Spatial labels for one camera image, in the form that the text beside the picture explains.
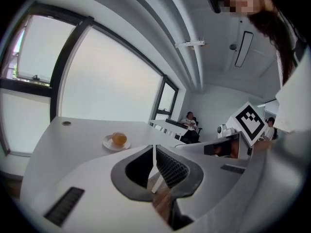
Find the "ceiling light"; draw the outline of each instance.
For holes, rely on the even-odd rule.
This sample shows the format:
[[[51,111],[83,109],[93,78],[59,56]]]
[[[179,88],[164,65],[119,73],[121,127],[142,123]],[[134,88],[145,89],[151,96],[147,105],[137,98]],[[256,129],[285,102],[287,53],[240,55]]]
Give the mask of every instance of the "ceiling light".
[[[251,46],[252,40],[253,40],[254,34],[249,31],[244,31],[242,44],[240,47],[238,58],[235,62],[236,67],[241,67],[243,65],[243,62],[246,58],[247,52],[249,50],[249,47]]]

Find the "seated man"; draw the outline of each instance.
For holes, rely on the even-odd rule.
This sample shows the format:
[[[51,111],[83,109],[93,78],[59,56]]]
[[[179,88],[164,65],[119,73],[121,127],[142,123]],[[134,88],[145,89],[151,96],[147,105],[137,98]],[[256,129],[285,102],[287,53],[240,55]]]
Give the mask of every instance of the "seated man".
[[[198,143],[199,134],[195,131],[197,126],[196,122],[193,120],[193,113],[189,111],[186,118],[182,119],[180,123],[188,127],[188,131],[185,133],[184,137],[188,139],[189,143]]]

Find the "black slot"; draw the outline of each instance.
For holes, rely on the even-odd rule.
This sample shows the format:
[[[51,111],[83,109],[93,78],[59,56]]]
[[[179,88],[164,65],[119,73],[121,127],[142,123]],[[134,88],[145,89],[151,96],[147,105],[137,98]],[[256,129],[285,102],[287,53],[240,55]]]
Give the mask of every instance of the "black slot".
[[[71,187],[60,200],[44,215],[44,217],[61,226],[70,212],[73,210],[79,199],[83,195],[84,190],[76,187]]]
[[[226,171],[230,171],[230,172],[234,172],[234,173],[239,173],[239,174],[243,174],[245,171],[245,168],[241,168],[238,166],[230,166],[230,165],[223,165],[221,167],[221,169],[226,170]]]

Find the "white ceiling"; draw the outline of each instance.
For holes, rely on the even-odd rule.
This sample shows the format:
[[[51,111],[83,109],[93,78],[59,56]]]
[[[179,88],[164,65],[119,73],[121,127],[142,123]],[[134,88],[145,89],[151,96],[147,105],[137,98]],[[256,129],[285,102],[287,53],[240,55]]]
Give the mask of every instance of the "white ceiling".
[[[269,100],[280,88],[276,50],[269,39],[258,33],[245,17],[213,13],[207,0],[95,0],[120,17],[116,22],[107,20],[112,15],[107,9],[92,15],[93,6],[89,4],[78,2],[69,6],[67,3],[73,0],[39,1],[58,6],[63,3],[73,11],[94,16],[132,43],[169,77],[174,80],[178,77],[192,92],[202,93],[204,84],[213,84]],[[201,47],[199,53],[190,48],[175,49],[175,43],[196,40],[190,38],[191,29],[208,45]],[[234,63],[244,31],[252,32],[254,38],[239,68]],[[237,44],[237,51],[230,50],[230,44]]]

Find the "white desk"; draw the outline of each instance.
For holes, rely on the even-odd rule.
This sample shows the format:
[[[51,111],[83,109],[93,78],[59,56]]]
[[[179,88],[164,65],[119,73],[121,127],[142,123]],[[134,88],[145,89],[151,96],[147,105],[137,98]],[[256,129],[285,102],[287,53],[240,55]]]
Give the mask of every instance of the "white desk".
[[[63,126],[70,121],[70,126]],[[103,147],[103,139],[123,132],[131,148],[150,144],[175,147],[182,142],[144,122],[121,122],[56,117],[40,138],[27,165],[20,200],[30,204],[46,187],[52,186],[82,163],[116,153]]]
[[[156,125],[167,129],[168,130],[168,134],[171,135],[171,133],[173,132],[174,134],[179,136],[179,140],[180,138],[188,131],[188,129],[184,129],[181,127],[178,127],[176,125],[173,125],[171,123],[166,122],[165,120],[150,120],[151,123],[154,124],[154,127]]]

